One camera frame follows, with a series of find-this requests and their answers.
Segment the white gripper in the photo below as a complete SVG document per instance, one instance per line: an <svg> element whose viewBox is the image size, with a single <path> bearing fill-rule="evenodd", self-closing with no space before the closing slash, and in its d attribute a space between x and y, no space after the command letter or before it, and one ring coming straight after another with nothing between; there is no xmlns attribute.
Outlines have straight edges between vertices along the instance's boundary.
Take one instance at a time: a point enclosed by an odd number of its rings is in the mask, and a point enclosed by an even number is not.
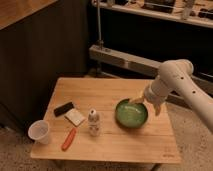
<svg viewBox="0 0 213 171"><path fill-rule="evenodd" d="M168 87L160 78L156 78L145 88L144 96L132 98L129 100L129 103L143 103L144 99L146 99L149 103L154 105L155 115L158 116L161 113L161 104L165 101L167 96Z"/></svg>

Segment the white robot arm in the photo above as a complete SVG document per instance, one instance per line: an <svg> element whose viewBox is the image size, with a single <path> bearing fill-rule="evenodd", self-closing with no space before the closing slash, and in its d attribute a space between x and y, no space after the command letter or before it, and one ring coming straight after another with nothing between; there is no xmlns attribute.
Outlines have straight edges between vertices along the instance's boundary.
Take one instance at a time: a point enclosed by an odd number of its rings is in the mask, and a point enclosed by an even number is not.
<svg viewBox="0 0 213 171"><path fill-rule="evenodd" d="M161 63L157 77L138 97L131 98L130 103L147 101L153 105L155 115L159 115L161 105L168 95L175 91L213 134L213 98L192 80L193 71L193 64L186 59L168 60Z"/></svg>

